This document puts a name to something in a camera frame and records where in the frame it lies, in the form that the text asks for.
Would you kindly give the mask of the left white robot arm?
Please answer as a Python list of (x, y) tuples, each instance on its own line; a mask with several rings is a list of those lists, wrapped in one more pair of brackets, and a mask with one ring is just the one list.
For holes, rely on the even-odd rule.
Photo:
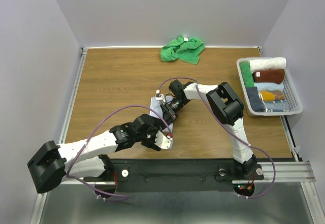
[(142, 114), (133, 122), (114, 126), (91, 139), (44, 143), (27, 163), (37, 193), (47, 193), (69, 177), (110, 179), (113, 166), (106, 154), (129, 149), (138, 142), (156, 151), (170, 149), (173, 138), (163, 133), (163, 127), (159, 118)]

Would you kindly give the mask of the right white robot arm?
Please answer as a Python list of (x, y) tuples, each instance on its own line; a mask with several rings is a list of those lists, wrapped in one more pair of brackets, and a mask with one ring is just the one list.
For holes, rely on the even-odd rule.
[(229, 134), (234, 159), (234, 174), (246, 178), (257, 164), (256, 157), (248, 143), (243, 123), (244, 105), (235, 91), (227, 82), (219, 85), (201, 85), (196, 82), (182, 84), (174, 80), (169, 85), (174, 98), (167, 102), (160, 90), (156, 91), (156, 100), (162, 98), (159, 107), (163, 119), (173, 123), (178, 117), (178, 111), (192, 100), (202, 101), (212, 113), (217, 122)]

